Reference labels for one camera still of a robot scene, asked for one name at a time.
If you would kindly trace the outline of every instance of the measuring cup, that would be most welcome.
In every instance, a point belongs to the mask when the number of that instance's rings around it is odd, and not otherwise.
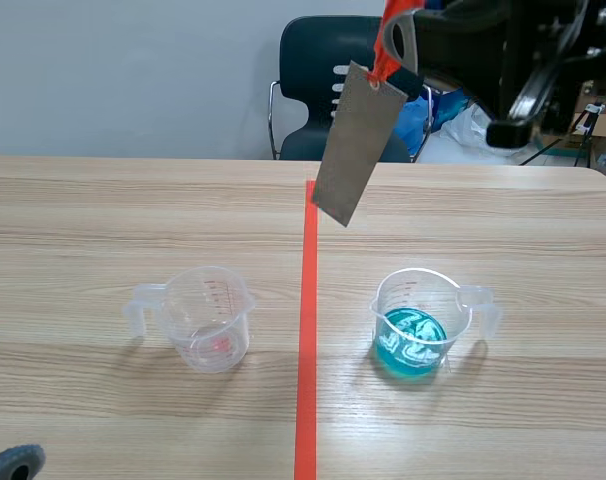
[[[481,336],[491,338],[503,317],[491,289],[459,286],[425,268],[388,275],[370,309],[376,315],[377,356],[404,375],[422,375],[441,365],[473,318],[480,321]]]
[[[142,337],[145,311],[150,310],[190,367],[216,373],[237,364],[247,352],[247,315],[254,306],[243,278],[227,268],[199,267],[166,284],[138,285],[123,314],[132,335]]]

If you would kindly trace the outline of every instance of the chair backrest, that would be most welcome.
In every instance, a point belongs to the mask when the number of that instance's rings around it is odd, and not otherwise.
[[[329,127],[350,60],[372,69],[381,17],[318,16],[291,21],[281,36],[281,93],[305,103],[308,124]],[[415,99],[422,86],[401,69],[390,83]]]

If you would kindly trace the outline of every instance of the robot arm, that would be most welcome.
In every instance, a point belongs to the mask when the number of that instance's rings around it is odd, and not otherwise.
[[[408,70],[463,87],[493,118],[491,146],[565,135],[583,82],[606,94],[606,0],[457,0],[413,10],[383,30]]]

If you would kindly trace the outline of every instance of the table surface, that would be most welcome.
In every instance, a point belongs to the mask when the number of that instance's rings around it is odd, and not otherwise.
[[[305,180],[318,164],[0,157],[0,451],[39,478],[293,475]],[[234,372],[190,370],[121,306],[198,265],[258,306]],[[399,383],[368,303],[420,266],[495,288],[489,344]],[[606,179],[585,169],[378,165],[349,228],[319,225],[319,479],[606,478]]]

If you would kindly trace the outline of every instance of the measuring cup handle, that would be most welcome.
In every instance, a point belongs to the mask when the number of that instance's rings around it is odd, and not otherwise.
[[[475,305],[472,307],[472,316],[480,317],[479,325],[481,337],[485,340],[494,338],[503,320],[503,309],[493,303]]]
[[[459,288],[456,301],[461,309],[469,309],[472,318],[478,317],[481,337],[493,338],[503,320],[503,309],[494,304],[491,288],[467,285]]]
[[[165,285],[145,283],[134,288],[134,300],[123,307],[123,315],[128,319],[133,337],[144,337],[145,310],[158,309],[165,297]]]

